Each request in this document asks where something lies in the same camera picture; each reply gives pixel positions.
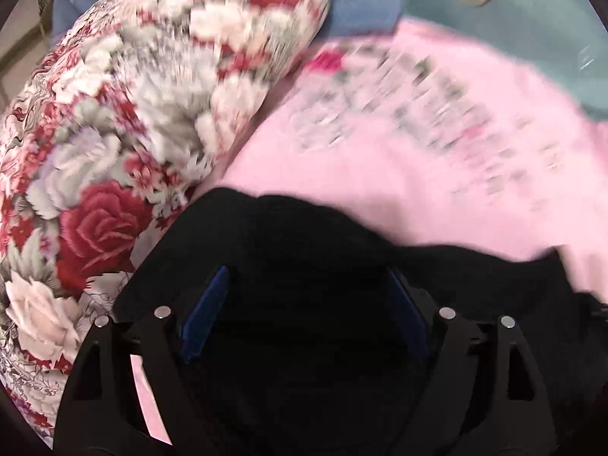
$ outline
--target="printed pattern on pink fabric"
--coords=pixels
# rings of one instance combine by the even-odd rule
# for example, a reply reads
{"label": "printed pattern on pink fabric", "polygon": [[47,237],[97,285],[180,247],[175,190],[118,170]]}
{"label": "printed pattern on pink fabric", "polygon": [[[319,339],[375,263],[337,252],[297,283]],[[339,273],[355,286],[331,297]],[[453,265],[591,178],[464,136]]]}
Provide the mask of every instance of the printed pattern on pink fabric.
{"label": "printed pattern on pink fabric", "polygon": [[92,321],[317,33],[329,0],[99,0],[0,129],[0,381],[51,444]]}
{"label": "printed pattern on pink fabric", "polygon": [[559,247],[573,287],[608,301],[607,174],[536,70],[412,19],[320,50],[221,184],[332,205],[402,244]]}

